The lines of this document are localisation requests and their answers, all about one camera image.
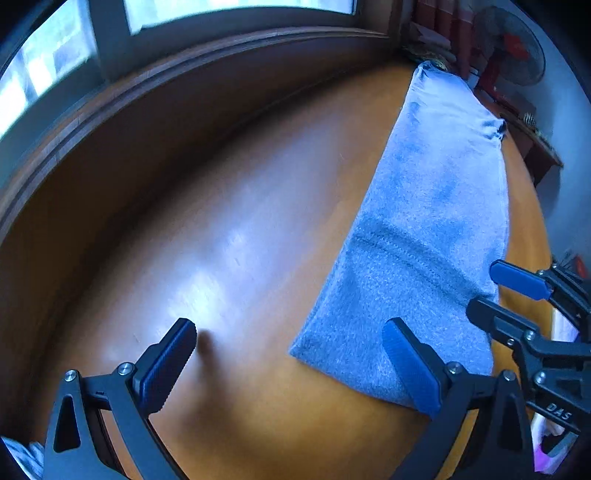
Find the metal screw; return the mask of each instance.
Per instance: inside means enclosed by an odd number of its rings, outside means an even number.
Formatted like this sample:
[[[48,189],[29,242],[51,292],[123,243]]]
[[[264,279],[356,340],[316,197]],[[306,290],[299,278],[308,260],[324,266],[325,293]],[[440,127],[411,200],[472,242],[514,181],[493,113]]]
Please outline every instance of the metal screw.
[[[447,371],[449,371],[452,375],[457,375],[462,373],[464,367],[460,362],[449,362],[447,365]]]
[[[64,375],[64,380],[67,382],[71,382],[78,376],[78,372],[76,370],[68,370]]]
[[[536,375],[534,377],[534,382],[536,382],[538,385],[541,385],[545,381],[546,381],[546,374],[545,374],[545,372],[538,372],[538,373],[536,373]]]
[[[127,375],[134,369],[134,365],[130,362],[124,362],[120,366],[117,367],[117,373],[119,375]]]
[[[508,382],[513,382],[514,379],[517,378],[514,371],[511,370],[503,370],[503,378]]]

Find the window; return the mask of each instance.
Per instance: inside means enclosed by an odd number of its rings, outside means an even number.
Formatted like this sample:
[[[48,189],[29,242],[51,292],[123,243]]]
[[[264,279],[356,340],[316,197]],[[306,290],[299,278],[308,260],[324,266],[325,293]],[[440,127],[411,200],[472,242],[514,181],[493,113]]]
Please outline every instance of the window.
[[[181,17],[240,7],[303,7],[353,13],[354,0],[125,0],[129,31],[153,27]]]
[[[0,137],[49,87],[93,55],[85,25],[79,0],[67,0],[18,50],[0,79]]]
[[[42,3],[49,12],[61,1]],[[66,0],[22,39],[0,76],[0,191],[48,129],[108,83],[224,37],[276,28],[355,27],[360,1]]]

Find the blue gripper pad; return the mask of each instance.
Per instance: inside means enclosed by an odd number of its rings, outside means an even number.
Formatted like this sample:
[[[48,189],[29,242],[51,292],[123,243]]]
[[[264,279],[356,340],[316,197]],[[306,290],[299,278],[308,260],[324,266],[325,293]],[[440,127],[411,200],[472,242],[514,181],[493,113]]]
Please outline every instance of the blue gripper pad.
[[[178,319],[159,343],[150,345],[139,357],[132,387],[142,415],[147,417],[164,406],[196,345],[195,324]]]
[[[552,289],[543,278],[503,260],[495,260],[489,274],[497,285],[503,285],[534,300],[548,300],[552,294]]]
[[[401,318],[386,322],[382,343],[415,408],[433,418],[441,409],[444,379],[438,380],[426,362],[443,372],[443,361],[431,346],[418,341]]]

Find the blue towel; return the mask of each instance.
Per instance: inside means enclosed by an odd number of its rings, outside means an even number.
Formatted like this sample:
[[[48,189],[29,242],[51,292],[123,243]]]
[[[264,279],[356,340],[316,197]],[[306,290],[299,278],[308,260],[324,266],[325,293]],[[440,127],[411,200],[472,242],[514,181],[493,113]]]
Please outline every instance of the blue towel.
[[[498,301],[488,268],[505,257],[505,125],[457,76],[424,62],[374,179],[290,354],[372,397],[413,403],[382,347],[401,317],[444,362],[490,374],[487,335],[468,301]]]

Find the window glass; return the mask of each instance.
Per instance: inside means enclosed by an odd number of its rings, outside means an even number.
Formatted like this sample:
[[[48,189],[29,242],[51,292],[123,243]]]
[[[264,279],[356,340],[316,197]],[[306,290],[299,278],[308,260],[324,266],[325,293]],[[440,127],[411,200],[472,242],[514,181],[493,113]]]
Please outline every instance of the window glass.
[[[95,50],[80,0],[67,0],[19,49],[0,79],[0,137],[55,82]]]
[[[303,7],[352,14],[353,0],[125,0],[132,34],[176,18],[239,7]]]

